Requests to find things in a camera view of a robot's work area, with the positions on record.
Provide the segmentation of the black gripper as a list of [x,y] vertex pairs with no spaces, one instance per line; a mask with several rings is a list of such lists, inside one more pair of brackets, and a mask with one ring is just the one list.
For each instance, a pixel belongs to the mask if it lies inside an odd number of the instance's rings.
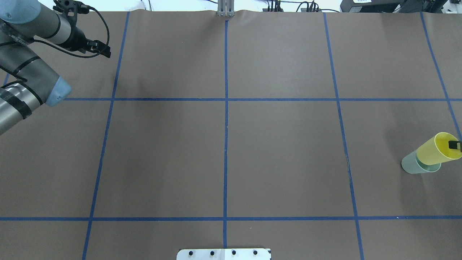
[[111,48],[107,43],[99,40],[89,40],[81,29],[76,26],[71,27],[71,33],[67,40],[67,50],[69,51],[89,51],[93,54],[103,55],[104,57],[111,57]]

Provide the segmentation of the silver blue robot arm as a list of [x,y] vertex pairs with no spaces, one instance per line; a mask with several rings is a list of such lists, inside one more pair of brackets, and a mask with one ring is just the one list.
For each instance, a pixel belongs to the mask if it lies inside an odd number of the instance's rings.
[[[96,8],[76,0],[55,0],[48,8],[38,0],[1,1],[1,69],[15,79],[0,89],[0,132],[27,119],[43,104],[53,107],[71,93],[71,86],[38,56],[30,44],[43,43],[77,58],[111,57],[110,31]],[[106,42],[90,40],[77,27],[79,14],[97,12]]]

